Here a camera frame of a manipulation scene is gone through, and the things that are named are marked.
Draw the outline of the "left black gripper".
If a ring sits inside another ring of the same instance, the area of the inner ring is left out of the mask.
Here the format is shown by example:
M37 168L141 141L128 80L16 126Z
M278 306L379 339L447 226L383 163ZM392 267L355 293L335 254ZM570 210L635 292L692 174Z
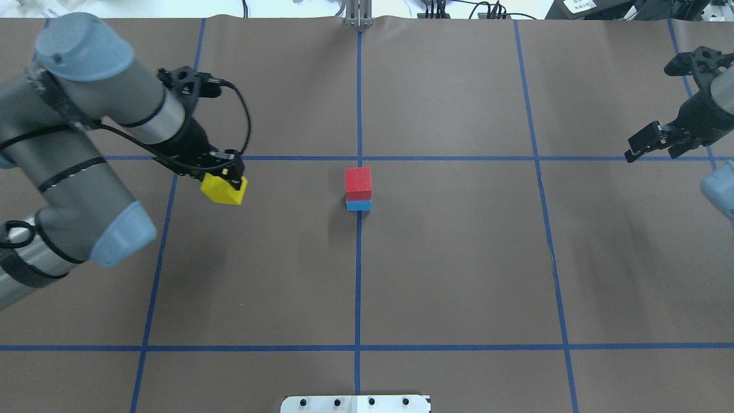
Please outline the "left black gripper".
M210 145L204 128L192 117L186 117L172 138L154 144L153 149L166 158L187 165L180 167L159 159L159 163L179 175L203 176L205 172L201 169L210 168L208 173L220 176L236 189L239 189L241 176L244 176L241 154L234 149L222 152Z

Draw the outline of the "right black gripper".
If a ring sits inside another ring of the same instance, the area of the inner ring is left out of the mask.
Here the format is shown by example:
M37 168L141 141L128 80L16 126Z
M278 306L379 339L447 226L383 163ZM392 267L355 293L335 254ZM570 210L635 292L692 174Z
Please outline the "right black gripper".
M627 163L653 151L667 149L671 159L677 159L699 146L709 147L731 133L733 115L719 107L710 92L699 91L683 105L671 123L653 121L627 140L624 152Z

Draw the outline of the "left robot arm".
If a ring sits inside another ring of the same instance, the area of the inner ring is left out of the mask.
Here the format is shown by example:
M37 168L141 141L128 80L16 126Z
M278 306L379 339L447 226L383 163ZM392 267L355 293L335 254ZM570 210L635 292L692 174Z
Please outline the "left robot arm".
M194 117L202 98L236 86L184 66L157 73L101 18L70 13L35 42L35 60L2 84L2 168L18 168L46 204L2 223L2 308L46 288L84 262L112 267L152 243L157 228L88 133L128 139L177 176L200 182L219 204L241 204L240 149L209 143Z

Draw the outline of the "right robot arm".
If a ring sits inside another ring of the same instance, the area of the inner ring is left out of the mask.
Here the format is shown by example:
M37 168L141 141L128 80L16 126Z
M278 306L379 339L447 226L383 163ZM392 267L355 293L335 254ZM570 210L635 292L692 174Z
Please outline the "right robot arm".
M710 57L709 52L678 54L666 64L666 76L684 79L686 100L675 118L651 121L632 134L624 157L633 163L665 151L673 163L708 163L708 175L697 181L699 195L732 223L732 54Z

